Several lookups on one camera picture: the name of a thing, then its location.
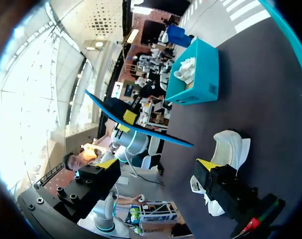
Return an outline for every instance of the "dark gray table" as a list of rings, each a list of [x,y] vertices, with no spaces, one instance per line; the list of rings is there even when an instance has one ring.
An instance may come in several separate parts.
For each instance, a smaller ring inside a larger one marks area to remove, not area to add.
[[[192,193],[196,158],[210,161],[213,135],[235,129],[251,137],[239,177],[286,201],[275,220],[284,223],[302,198],[302,71],[290,44],[272,19],[266,19],[221,46],[219,100],[174,105],[168,134],[194,148],[166,142],[161,163],[164,181],[196,238],[229,238],[236,226],[226,216],[213,218],[201,195]]]

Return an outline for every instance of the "blue container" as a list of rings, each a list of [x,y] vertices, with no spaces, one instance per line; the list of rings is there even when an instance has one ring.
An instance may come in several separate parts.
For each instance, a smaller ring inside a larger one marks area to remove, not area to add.
[[[193,87],[174,76],[181,62],[195,57],[195,76]],[[190,105],[202,102],[216,101],[219,87],[218,50],[202,40],[196,39],[172,66],[165,100],[180,105]]]
[[[175,25],[170,25],[166,31],[169,37],[169,43],[188,47],[192,41],[192,38],[185,35],[185,30]]]

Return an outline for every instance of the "yellow label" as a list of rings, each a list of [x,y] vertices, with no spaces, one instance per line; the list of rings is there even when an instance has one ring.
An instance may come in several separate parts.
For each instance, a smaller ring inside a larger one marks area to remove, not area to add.
[[[134,124],[135,118],[136,118],[136,114],[129,110],[126,110],[123,116],[124,121],[129,123],[130,125]]]
[[[108,169],[116,161],[117,161],[117,158],[108,160],[107,162],[104,162],[104,163],[97,163],[94,166],[100,166],[101,168]]]
[[[117,128],[118,128],[119,130],[125,132],[125,133],[128,133],[128,132],[130,131],[130,128],[128,128],[128,127],[126,127],[126,126],[124,126],[124,125],[121,125],[120,123],[119,123],[119,125],[117,126]]]
[[[196,159],[198,162],[200,162],[202,165],[204,165],[205,168],[207,168],[207,170],[210,172],[210,170],[212,168],[215,167],[221,167],[221,165],[215,164],[215,163],[211,163],[211,162],[207,162],[205,160],[202,160],[200,158]]]

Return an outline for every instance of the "teal plastic crate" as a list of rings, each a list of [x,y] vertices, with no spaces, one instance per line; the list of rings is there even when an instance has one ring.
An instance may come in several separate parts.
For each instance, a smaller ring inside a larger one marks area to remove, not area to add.
[[[193,87],[185,89],[186,84],[174,76],[181,62],[195,57],[195,76]],[[172,66],[165,100],[180,105],[216,101],[219,87],[218,50],[206,42],[196,39]]]

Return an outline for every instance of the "desk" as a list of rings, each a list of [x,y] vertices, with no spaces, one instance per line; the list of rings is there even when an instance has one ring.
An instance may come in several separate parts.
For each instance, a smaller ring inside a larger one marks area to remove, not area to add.
[[[196,158],[210,161],[213,135],[225,129],[251,138],[238,177],[258,187],[260,197],[273,193],[286,201],[275,225],[285,223],[302,199],[302,71],[290,44],[268,18],[218,49],[218,101],[171,110],[168,134],[194,148],[166,142],[161,157],[167,190],[195,238],[203,239],[227,239],[237,225],[209,215],[203,196],[190,189]]]
[[[155,128],[167,130],[167,128],[168,128],[167,125],[150,122],[153,106],[154,106],[153,103],[149,103],[148,107],[143,107],[143,112],[140,114],[137,124],[139,124],[143,127],[147,127],[147,128],[155,127]]]

